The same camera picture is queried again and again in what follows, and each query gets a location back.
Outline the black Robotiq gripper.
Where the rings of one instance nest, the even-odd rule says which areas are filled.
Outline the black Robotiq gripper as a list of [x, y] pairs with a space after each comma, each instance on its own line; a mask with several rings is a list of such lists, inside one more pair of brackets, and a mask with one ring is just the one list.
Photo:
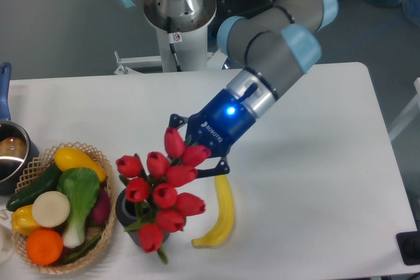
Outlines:
[[198, 178], [208, 178], [230, 173], [226, 155], [232, 145], [248, 131], [256, 119], [245, 107], [244, 102], [255, 92], [246, 89], [235, 98], [227, 89], [222, 89], [201, 111], [190, 117], [173, 113], [168, 126], [174, 129], [186, 128], [186, 136], [193, 143], [211, 150], [211, 157], [221, 157], [212, 169], [198, 170]]

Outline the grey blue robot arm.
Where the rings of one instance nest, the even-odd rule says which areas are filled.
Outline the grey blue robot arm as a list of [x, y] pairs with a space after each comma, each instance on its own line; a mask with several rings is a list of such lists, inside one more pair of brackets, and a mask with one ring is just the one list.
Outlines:
[[[143, 7], [155, 28], [165, 72], [202, 70], [207, 65], [207, 27], [215, 0], [120, 0]], [[242, 70], [201, 111], [172, 115], [173, 128], [186, 127], [186, 138], [219, 159], [200, 178], [227, 174], [227, 155], [247, 132], [320, 58], [314, 33], [331, 23], [337, 0], [271, 0], [272, 7], [253, 18], [232, 16], [217, 32], [222, 53]]]

